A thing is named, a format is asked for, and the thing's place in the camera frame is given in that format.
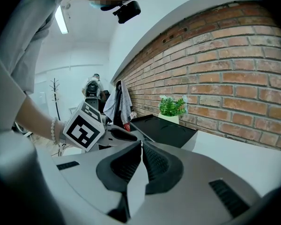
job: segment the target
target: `pearl bracelet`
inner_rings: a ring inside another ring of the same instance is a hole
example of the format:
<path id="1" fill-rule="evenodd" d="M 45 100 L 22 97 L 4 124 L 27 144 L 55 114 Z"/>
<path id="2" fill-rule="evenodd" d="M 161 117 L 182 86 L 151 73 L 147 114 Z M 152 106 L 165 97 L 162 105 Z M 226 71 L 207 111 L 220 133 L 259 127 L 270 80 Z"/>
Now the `pearl bracelet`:
<path id="1" fill-rule="evenodd" d="M 52 137 L 52 141 L 54 144 L 58 144 L 56 139 L 55 139 L 55 122 L 56 122 L 57 118 L 52 120 L 51 123 L 51 137 Z"/>

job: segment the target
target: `black tray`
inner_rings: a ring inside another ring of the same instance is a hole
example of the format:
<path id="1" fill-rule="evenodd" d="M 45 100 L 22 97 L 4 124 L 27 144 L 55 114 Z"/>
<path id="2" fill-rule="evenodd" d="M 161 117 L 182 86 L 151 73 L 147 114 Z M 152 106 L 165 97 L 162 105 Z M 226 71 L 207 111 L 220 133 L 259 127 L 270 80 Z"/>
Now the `black tray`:
<path id="1" fill-rule="evenodd" d="M 195 129 L 183 127 L 154 115 L 132 119 L 130 127 L 132 130 L 134 128 L 140 131 L 153 142 L 177 148 L 181 148 L 197 132 Z"/>

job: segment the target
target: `black camera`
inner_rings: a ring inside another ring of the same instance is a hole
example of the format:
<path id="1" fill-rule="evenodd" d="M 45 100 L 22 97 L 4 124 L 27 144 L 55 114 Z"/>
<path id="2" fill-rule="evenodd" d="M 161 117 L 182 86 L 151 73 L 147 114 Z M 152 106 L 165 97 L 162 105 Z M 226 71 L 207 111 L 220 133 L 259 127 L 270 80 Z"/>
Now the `black camera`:
<path id="1" fill-rule="evenodd" d="M 141 13 L 141 8 L 136 1 L 129 2 L 126 5 L 121 5 L 121 8 L 113 14 L 118 16 L 118 22 L 120 24 L 126 23 L 131 18 L 139 15 Z"/>

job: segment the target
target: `person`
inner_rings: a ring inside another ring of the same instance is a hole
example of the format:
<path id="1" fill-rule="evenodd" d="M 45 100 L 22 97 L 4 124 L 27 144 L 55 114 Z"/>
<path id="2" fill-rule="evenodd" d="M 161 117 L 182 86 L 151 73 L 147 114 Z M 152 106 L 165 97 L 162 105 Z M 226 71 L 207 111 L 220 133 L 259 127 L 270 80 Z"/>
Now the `person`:
<path id="1" fill-rule="evenodd" d="M 28 94 L 34 91 L 34 74 L 43 39 L 62 0 L 22 0 L 0 36 L 0 131 L 14 121 L 32 133 L 71 144 L 62 134 L 65 124 L 43 114 Z M 106 6 L 121 0 L 91 0 Z"/>
<path id="2" fill-rule="evenodd" d="M 93 81 L 95 83 L 95 85 L 97 84 L 96 87 L 96 97 L 98 99 L 101 99 L 101 96 L 103 98 L 103 102 L 106 101 L 106 95 L 104 93 L 104 87 L 100 81 L 100 75 L 98 73 L 95 73 L 92 77 L 89 77 L 85 80 L 85 82 L 82 85 L 82 93 L 84 96 L 86 96 L 86 90 L 87 90 L 87 86 L 90 84 L 90 82 Z"/>

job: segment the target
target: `red object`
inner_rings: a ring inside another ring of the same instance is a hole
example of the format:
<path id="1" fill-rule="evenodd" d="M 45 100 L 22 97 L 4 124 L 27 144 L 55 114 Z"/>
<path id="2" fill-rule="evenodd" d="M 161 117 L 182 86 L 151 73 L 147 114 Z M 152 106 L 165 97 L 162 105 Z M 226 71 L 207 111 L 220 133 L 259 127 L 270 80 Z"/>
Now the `red object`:
<path id="1" fill-rule="evenodd" d="M 124 124 L 124 128 L 126 131 L 130 132 L 130 122 Z"/>

